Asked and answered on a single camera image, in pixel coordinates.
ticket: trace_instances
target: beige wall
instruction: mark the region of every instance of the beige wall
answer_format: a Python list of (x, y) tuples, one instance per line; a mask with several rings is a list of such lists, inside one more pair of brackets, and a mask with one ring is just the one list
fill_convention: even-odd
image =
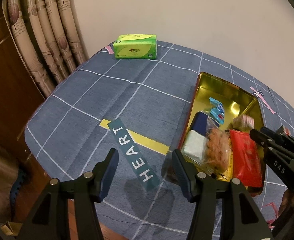
[(294, 107), (294, 10), (287, 0), (72, 0), (88, 56), (120, 34), (157, 34), (219, 57)]

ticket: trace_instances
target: metal tin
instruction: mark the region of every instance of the metal tin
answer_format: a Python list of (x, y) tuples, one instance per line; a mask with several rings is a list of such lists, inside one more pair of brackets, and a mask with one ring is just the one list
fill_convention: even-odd
[[(220, 126), (221, 130), (231, 129), (233, 119), (241, 114), (246, 114), (254, 119), (255, 129), (260, 130), (264, 126), (259, 101), (255, 96), (226, 80), (201, 72), (197, 79), (189, 115), (179, 142), (179, 149), (184, 143), (195, 114), (199, 111), (210, 112), (212, 106), (210, 105), (209, 97), (220, 101), (225, 109), (225, 122)], [(266, 170), (266, 165), (263, 162), (263, 148), (259, 145), (257, 147), (261, 163), (262, 187), (248, 187), (251, 196), (261, 194)]]

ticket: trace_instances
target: wooden floor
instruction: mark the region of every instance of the wooden floor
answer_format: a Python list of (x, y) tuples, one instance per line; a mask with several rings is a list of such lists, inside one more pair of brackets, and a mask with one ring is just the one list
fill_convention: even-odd
[[(50, 180), (48, 174), (39, 165), (33, 155), (25, 163), (28, 173), (27, 180), (23, 183), (16, 199), (15, 216), (13, 222), (23, 223), (37, 200), (38, 196)], [(78, 240), (75, 206), (72, 200), (68, 201), (68, 219), (71, 240)], [(127, 238), (113, 232), (103, 224), (100, 224), (105, 240), (127, 240)]]

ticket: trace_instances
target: table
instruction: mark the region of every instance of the table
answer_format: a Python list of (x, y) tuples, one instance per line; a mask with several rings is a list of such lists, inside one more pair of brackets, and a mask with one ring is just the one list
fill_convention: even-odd
[[(120, 118), (126, 128), (167, 146), (156, 152), (138, 145), (160, 178), (146, 192), (119, 150), (119, 165), (108, 196), (96, 210), (100, 222), (128, 239), (184, 240), (195, 204), (167, 176), (171, 151), (178, 145), (199, 72), (207, 72), (259, 99), (265, 126), (288, 127), (294, 136), (294, 109), (275, 91), (241, 69), (206, 53), (158, 41), (157, 60), (115, 59), (106, 49), (80, 65), (37, 109), (25, 129), (31, 152), (52, 178), (75, 179), (91, 171), (110, 148), (117, 148), (106, 122)], [(263, 192), (254, 198), (266, 220), (275, 219), (286, 187), (267, 168)], [(217, 200), (213, 239), (219, 239), (221, 201)]]

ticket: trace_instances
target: bolt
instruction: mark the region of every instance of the bolt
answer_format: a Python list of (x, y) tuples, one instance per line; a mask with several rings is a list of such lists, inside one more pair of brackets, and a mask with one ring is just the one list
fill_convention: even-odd
[(90, 172), (90, 171), (84, 173), (84, 177), (85, 177), (86, 179), (89, 179), (89, 178), (91, 178), (92, 176), (93, 176), (93, 173)]
[(58, 179), (54, 178), (54, 179), (51, 179), (50, 182), (49, 182), (51, 185), (56, 185), (58, 183)]
[(234, 183), (234, 184), (236, 184), (236, 185), (239, 185), (240, 184), (240, 179), (238, 179), (238, 178), (233, 178), (232, 179), (232, 182)]
[(204, 179), (207, 175), (206, 175), (206, 173), (204, 173), (204, 172), (199, 172), (199, 173), (197, 174), (197, 176), (198, 176), (198, 178), (200, 178), (200, 179)]

